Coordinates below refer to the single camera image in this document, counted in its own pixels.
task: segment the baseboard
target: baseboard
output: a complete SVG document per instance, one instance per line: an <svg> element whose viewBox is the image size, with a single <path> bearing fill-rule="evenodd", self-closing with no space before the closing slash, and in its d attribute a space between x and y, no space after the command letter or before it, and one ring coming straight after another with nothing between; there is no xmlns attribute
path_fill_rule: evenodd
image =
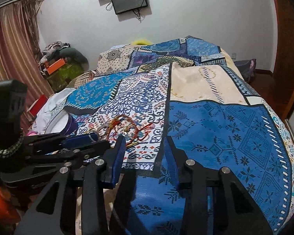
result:
<svg viewBox="0 0 294 235"><path fill-rule="evenodd" d="M292 139L292 141L294 143L294 134L293 134L292 128L291 128L291 126L289 124L289 120L288 119L285 119L284 120L284 124L285 124L286 128L288 129L288 131L290 133L290 136L291 136L291 139Z"/></svg>
<svg viewBox="0 0 294 235"><path fill-rule="evenodd" d="M268 74L270 76L273 75L273 73L270 70L256 69L255 72L258 73L258 74Z"/></svg>

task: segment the bed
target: bed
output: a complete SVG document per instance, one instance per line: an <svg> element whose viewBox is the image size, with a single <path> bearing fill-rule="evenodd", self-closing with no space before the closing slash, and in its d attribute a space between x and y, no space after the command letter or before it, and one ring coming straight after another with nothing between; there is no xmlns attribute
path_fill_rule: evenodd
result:
<svg viewBox="0 0 294 235"><path fill-rule="evenodd" d="M44 133L61 110L77 122L77 135L120 118L108 135L105 129L99 134L112 145L119 134L128 143L135 137L124 156L122 181L105 194L107 219L126 234L178 234L181 227L185 198L170 180L165 136L207 168L229 167L274 234L293 215L290 134L219 46L191 36L116 46L100 54L96 70L68 87L71 92L53 106L43 126L38 114L33 130Z"/></svg>

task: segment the silver screw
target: silver screw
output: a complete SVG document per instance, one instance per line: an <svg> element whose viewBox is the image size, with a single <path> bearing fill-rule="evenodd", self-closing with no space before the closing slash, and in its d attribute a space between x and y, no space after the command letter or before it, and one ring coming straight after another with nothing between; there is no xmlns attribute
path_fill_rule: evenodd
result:
<svg viewBox="0 0 294 235"><path fill-rule="evenodd" d="M71 165L72 165L71 162L67 162L67 163L64 164L65 167L70 167Z"/></svg>
<svg viewBox="0 0 294 235"><path fill-rule="evenodd" d="M68 167L62 167L60 169L60 173L64 174L64 173L67 173L69 171L69 168Z"/></svg>
<svg viewBox="0 0 294 235"><path fill-rule="evenodd" d="M221 171L225 174L229 174L231 170L228 167L222 167Z"/></svg>
<svg viewBox="0 0 294 235"><path fill-rule="evenodd" d="M104 162L105 162L104 160L98 159L98 160L95 161L95 164L98 165L98 166L100 166L100 165L103 165Z"/></svg>
<svg viewBox="0 0 294 235"><path fill-rule="evenodd" d="M189 166L193 166L195 164L195 161L193 159L186 160L186 164Z"/></svg>

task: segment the curtain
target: curtain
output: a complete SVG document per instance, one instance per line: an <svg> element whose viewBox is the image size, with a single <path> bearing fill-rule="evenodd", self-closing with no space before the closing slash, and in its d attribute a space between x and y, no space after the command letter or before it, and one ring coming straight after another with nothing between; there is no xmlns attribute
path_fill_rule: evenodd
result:
<svg viewBox="0 0 294 235"><path fill-rule="evenodd" d="M27 131L30 115L27 109L42 94L49 97L53 91L43 79L37 66L39 37L35 3L21 0L0 8L0 81L16 79L28 86L25 111L21 126Z"/></svg>

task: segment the white fabric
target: white fabric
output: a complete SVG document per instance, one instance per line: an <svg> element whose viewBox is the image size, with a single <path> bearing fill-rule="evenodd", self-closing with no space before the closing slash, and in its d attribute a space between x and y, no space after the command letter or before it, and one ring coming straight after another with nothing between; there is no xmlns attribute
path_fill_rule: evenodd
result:
<svg viewBox="0 0 294 235"><path fill-rule="evenodd" d="M43 134L51 121L51 111L57 108L75 90L75 88L65 88L61 92L51 96L38 112L37 118L32 125L32 131Z"/></svg>

